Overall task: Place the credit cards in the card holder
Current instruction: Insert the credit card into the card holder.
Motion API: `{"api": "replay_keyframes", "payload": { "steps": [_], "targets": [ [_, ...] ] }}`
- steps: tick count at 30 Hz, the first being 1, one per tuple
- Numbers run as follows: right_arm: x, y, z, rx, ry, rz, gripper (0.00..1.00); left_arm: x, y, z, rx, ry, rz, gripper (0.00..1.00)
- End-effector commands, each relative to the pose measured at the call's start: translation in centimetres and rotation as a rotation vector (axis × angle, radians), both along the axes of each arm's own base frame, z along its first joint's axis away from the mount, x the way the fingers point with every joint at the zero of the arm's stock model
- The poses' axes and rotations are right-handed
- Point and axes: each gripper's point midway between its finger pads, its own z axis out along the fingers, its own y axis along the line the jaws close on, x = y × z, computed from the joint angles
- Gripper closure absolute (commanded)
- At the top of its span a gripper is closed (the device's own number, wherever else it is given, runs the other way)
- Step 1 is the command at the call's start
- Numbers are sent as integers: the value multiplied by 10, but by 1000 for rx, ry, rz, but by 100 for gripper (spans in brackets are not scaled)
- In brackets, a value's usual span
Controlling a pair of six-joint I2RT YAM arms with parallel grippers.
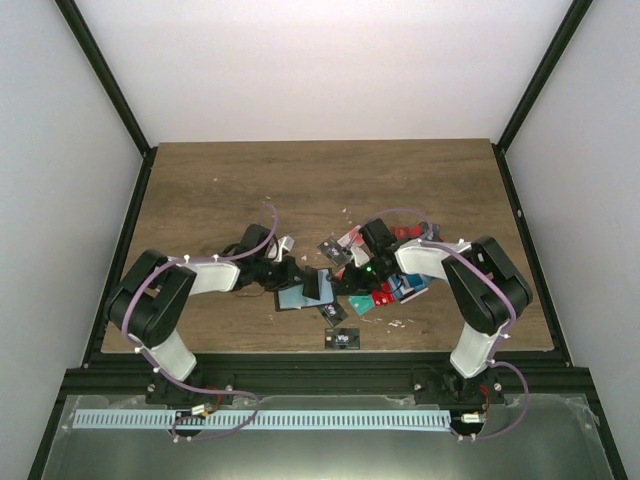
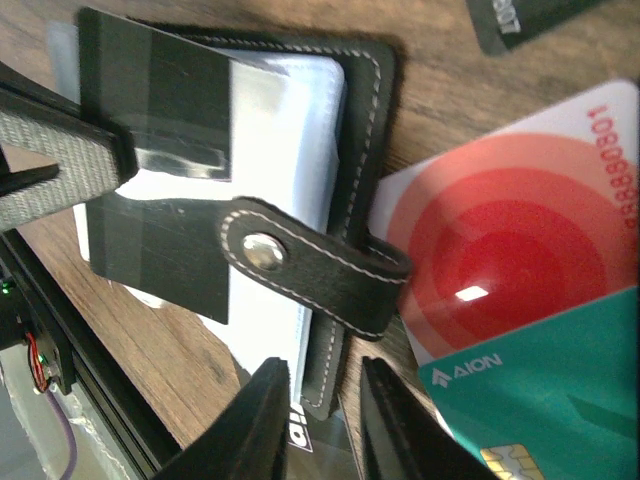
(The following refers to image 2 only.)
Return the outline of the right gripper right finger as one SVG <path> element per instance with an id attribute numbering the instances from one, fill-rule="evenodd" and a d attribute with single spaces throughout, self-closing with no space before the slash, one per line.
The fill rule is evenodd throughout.
<path id="1" fill-rule="evenodd" d="M 494 479 L 381 358 L 362 359 L 360 432 L 367 479 Z"/>

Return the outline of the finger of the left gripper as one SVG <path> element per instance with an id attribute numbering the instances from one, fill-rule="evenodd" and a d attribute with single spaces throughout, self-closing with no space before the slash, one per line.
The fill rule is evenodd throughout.
<path id="1" fill-rule="evenodd" d="M 7 87 L 1 88 L 1 142 L 52 160 L 1 174 L 3 232 L 112 192 L 137 172 L 124 132 Z"/>

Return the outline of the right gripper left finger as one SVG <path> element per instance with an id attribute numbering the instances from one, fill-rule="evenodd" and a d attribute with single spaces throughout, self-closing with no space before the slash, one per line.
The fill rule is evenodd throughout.
<path id="1" fill-rule="evenodd" d="M 266 359 L 216 421 L 157 479 L 284 479 L 290 407 L 287 362 Z"/>

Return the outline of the plain black card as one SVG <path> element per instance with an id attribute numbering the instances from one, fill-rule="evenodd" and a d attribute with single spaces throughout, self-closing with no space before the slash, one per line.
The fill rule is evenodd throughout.
<path id="1" fill-rule="evenodd" d="M 90 7 L 76 25 L 82 115 L 121 134 L 134 167 L 86 206 L 92 270 L 226 323 L 217 228 L 231 180 L 229 58 Z"/>

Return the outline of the black leather card holder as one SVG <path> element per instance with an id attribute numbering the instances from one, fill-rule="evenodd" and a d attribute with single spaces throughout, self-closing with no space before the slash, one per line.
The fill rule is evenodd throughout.
<path id="1" fill-rule="evenodd" d="M 286 360 L 293 403 L 326 419 L 349 337 L 383 337 L 411 269 L 367 228 L 395 52 L 380 40 L 132 21 L 230 60 L 231 180 L 217 228 L 228 320 L 196 314 L 246 371 Z M 59 92 L 81 109 L 76 21 L 51 23 L 47 43 Z M 74 209 L 89 265 L 90 201 Z"/>

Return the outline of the white card red circle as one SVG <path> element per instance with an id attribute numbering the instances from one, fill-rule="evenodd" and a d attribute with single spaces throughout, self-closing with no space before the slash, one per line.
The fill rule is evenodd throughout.
<path id="1" fill-rule="evenodd" d="M 638 136 L 639 88 L 610 80 L 380 182 L 419 364 L 636 284 Z"/>

